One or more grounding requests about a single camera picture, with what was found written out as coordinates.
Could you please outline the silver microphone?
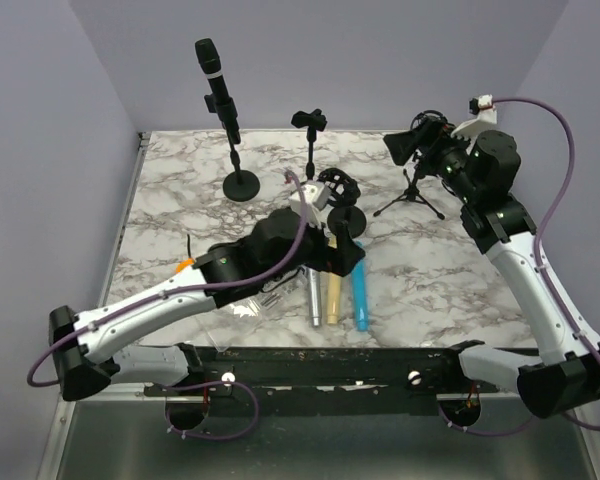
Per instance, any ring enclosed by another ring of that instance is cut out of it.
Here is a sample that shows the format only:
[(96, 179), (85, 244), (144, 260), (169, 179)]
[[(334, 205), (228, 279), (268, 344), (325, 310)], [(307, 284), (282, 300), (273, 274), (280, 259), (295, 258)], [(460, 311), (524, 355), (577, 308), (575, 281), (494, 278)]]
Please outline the silver microphone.
[(308, 269), (307, 278), (307, 293), (309, 318), (311, 325), (314, 328), (320, 327), (322, 324), (322, 302), (321, 302), (321, 282), (318, 271)]

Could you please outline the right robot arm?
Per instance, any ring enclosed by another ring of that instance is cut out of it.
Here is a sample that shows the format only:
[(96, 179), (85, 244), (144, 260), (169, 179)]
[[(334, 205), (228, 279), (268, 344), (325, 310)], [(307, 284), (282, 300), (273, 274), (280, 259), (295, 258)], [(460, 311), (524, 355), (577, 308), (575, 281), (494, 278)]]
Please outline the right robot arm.
[(460, 345), (440, 379), (460, 392), (475, 380), (519, 395), (538, 418), (600, 399), (600, 336), (579, 315), (538, 242), (539, 230), (511, 188), (521, 164), (514, 138), (469, 123), (464, 133), (427, 116), (383, 141), (393, 162), (414, 160), (415, 179), (439, 178), (462, 203), (461, 221), (498, 270), (528, 321), (535, 357), (481, 343)]

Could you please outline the black tripod shock-mount stand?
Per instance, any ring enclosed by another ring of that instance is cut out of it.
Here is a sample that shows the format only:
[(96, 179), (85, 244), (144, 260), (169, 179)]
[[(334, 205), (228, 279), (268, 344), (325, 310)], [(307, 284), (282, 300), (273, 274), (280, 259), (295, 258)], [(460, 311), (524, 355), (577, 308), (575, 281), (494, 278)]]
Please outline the black tripod shock-mount stand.
[[(437, 110), (433, 110), (433, 109), (427, 109), (424, 110), (420, 113), (418, 113), (411, 121), (410, 124), (410, 128), (414, 129), (416, 126), (418, 126), (425, 118), (435, 118), (437, 120), (444, 120), (447, 121), (447, 118), (439, 111)], [(382, 214), (383, 211), (385, 211), (386, 209), (388, 209), (389, 207), (391, 207), (392, 205), (399, 203), (399, 202), (404, 202), (404, 203), (417, 203), (417, 204), (422, 204), (427, 206), (429, 209), (431, 209), (436, 217), (440, 220), (444, 220), (445, 219), (445, 215), (440, 212), (436, 207), (434, 207), (428, 200), (426, 200), (422, 194), (420, 193), (419, 188), (417, 187), (417, 182), (418, 182), (418, 178), (416, 177), (416, 175), (413, 175), (412, 177), (409, 176), (408, 172), (407, 172), (407, 168), (406, 166), (403, 166), (402, 169), (402, 174), (404, 176), (404, 178), (407, 181), (407, 188), (403, 191), (402, 194), (398, 195), (395, 199), (393, 199), (392, 201), (390, 201), (387, 205), (381, 207), (380, 209), (376, 210), (373, 213), (374, 217), (378, 217)]]

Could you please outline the black round-base mic stand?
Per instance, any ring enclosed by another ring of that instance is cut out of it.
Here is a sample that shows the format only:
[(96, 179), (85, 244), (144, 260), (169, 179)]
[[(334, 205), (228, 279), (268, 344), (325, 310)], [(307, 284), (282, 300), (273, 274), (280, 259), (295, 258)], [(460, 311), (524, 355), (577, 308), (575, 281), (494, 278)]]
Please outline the black round-base mic stand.
[(230, 148), (230, 161), (234, 171), (226, 176), (222, 189), (224, 195), (235, 202), (246, 202), (253, 199), (260, 190), (258, 177), (251, 171), (243, 170), (236, 146), (241, 142), (237, 109), (232, 98), (219, 103), (213, 94), (204, 97), (208, 111), (215, 113), (227, 135)]

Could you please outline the black round-base stand with clip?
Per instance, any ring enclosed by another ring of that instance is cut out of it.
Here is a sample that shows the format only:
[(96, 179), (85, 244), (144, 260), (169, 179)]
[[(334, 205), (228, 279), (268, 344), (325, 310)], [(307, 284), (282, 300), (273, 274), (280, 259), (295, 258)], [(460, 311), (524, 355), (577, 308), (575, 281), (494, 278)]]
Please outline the black round-base stand with clip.
[(305, 175), (307, 180), (312, 180), (315, 175), (314, 164), (314, 144), (317, 140), (317, 133), (323, 132), (327, 126), (326, 116), (319, 108), (311, 112), (297, 111), (291, 118), (291, 125), (297, 129), (306, 130), (307, 162), (305, 165)]

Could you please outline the cream microphone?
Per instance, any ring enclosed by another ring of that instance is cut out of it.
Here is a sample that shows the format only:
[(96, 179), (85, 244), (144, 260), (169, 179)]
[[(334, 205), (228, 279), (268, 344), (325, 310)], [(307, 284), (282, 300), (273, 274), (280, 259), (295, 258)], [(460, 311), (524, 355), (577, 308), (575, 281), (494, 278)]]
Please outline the cream microphone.
[(341, 277), (328, 274), (326, 321), (328, 325), (337, 325), (340, 320)]

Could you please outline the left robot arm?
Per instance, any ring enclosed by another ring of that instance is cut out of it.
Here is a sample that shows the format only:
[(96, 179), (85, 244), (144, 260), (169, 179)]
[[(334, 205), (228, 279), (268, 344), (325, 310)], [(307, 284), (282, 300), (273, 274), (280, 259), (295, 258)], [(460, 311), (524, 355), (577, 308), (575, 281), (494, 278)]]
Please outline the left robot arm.
[(249, 235), (214, 245), (152, 288), (90, 311), (58, 307), (49, 323), (61, 395), (82, 400), (117, 383), (153, 383), (192, 394), (202, 372), (183, 347), (139, 346), (137, 340), (254, 296), (268, 281), (299, 267), (346, 276), (364, 256), (344, 224), (331, 246), (322, 227), (283, 208), (258, 221)]

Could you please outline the black microphone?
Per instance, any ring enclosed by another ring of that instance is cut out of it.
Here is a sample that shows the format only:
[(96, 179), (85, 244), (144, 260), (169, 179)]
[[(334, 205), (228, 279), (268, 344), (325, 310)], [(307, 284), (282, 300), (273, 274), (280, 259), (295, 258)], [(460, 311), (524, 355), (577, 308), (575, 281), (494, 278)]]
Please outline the black microphone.
[(229, 140), (235, 145), (240, 144), (238, 113), (234, 100), (229, 95), (215, 44), (210, 38), (200, 39), (195, 42), (195, 52), (198, 63), (211, 88), (211, 94), (205, 97), (207, 108), (210, 113), (218, 115)]

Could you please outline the blue microphone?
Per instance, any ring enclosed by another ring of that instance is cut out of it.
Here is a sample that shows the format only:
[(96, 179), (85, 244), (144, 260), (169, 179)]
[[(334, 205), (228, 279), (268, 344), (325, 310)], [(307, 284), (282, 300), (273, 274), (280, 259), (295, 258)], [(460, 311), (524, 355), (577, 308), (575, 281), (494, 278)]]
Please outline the blue microphone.
[(359, 332), (367, 332), (369, 329), (369, 311), (364, 259), (361, 259), (355, 265), (350, 275), (350, 281), (356, 329)]

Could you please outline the black shock-mount mic stand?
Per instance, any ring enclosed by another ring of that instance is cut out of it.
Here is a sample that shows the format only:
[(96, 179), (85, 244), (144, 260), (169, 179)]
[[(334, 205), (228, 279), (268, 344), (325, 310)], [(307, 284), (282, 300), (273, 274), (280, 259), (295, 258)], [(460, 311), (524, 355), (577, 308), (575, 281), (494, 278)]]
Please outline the black shock-mount mic stand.
[(331, 191), (327, 204), (332, 207), (327, 216), (327, 226), (335, 234), (337, 223), (346, 221), (352, 238), (360, 237), (367, 226), (363, 211), (356, 206), (361, 196), (358, 183), (338, 168), (327, 168), (318, 175), (318, 181)]

